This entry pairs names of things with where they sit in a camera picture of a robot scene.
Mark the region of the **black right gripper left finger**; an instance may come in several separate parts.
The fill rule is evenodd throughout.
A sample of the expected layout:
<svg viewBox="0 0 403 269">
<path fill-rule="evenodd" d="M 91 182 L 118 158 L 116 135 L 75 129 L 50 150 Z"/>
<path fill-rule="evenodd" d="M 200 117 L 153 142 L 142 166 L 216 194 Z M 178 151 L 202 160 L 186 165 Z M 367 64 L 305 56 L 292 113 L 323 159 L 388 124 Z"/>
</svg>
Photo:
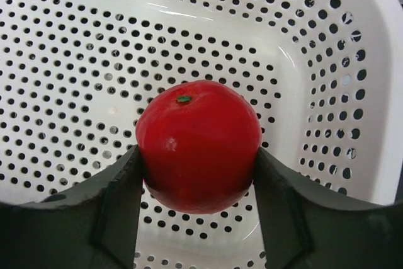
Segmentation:
<svg viewBox="0 0 403 269">
<path fill-rule="evenodd" d="M 41 202 L 1 204 L 1 268 L 132 268 L 142 195 L 133 146 L 116 163 Z"/>
</svg>

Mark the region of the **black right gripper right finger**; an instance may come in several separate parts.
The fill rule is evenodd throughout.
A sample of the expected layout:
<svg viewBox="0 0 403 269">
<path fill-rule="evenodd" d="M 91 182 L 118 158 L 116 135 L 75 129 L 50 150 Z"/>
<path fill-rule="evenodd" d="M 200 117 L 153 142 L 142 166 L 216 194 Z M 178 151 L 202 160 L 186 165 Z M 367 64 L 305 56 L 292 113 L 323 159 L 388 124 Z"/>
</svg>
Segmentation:
<svg viewBox="0 0 403 269">
<path fill-rule="evenodd" d="M 264 149 L 254 191 L 266 268 L 402 268 L 402 203 L 334 192 Z"/>
</svg>

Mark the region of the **red fake apple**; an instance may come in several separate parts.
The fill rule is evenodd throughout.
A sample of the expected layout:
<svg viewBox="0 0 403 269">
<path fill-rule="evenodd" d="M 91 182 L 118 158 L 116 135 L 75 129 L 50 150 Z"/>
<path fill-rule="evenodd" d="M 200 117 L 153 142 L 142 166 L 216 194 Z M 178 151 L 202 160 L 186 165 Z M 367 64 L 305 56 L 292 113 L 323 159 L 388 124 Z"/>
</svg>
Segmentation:
<svg viewBox="0 0 403 269">
<path fill-rule="evenodd" d="M 145 185 L 158 202 L 179 212 L 214 214 L 238 202 L 251 186 L 262 131 L 241 95 L 198 80 L 155 97 L 135 136 Z"/>
</svg>

